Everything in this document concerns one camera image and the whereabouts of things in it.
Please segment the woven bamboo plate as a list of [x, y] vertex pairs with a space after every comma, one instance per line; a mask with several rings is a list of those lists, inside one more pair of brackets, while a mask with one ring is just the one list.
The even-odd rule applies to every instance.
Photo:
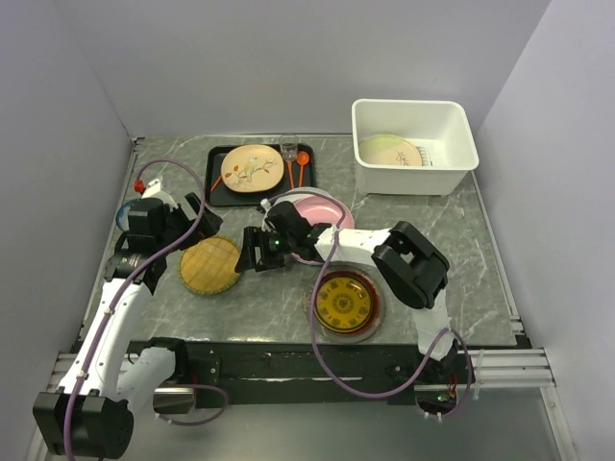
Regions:
[[207, 238], [183, 251], [179, 278], [195, 294], [212, 296], [229, 290], [239, 280], [234, 268], [239, 260], [238, 245], [225, 236]]

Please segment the cream green leaf plate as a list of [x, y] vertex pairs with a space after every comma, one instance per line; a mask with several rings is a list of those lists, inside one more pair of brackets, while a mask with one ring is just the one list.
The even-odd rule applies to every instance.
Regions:
[[394, 134], [377, 134], [358, 144], [359, 157], [376, 165], [420, 167], [421, 154], [411, 142]]

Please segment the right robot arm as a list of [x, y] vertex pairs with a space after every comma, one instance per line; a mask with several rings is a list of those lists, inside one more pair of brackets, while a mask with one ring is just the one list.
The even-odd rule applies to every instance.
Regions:
[[262, 272], [281, 268], [287, 255], [321, 265], [308, 302], [309, 328], [322, 316], [317, 310], [320, 287], [334, 266], [355, 264], [377, 269], [395, 298], [413, 311], [422, 358], [409, 384], [426, 378], [448, 383], [456, 356], [467, 352], [461, 335], [450, 326], [446, 287], [450, 263], [428, 238], [405, 221], [382, 230], [343, 228], [340, 222], [315, 224], [297, 204], [272, 200], [265, 228], [247, 227], [235, 271]]

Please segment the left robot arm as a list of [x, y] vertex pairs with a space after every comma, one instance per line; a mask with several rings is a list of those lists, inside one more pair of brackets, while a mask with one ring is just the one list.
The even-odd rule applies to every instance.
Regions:
[[196, 194], [185, 199], [196, 213], [193, 219], [166, 192], [145, 192], [132, 201], [128, 228], [106, 263], [86, 339], [56, 390], [39, 393], [33, 406], [51, 453], [70, 460], [120, 458], [137, 412], [151, 403], [155, 390], [189, 378], [187, 346], [177, 338], [153, 338], [134, 364], [124, 362], [133, 331], [167, 268], [167, 255], [215, 236], [223, 223]]

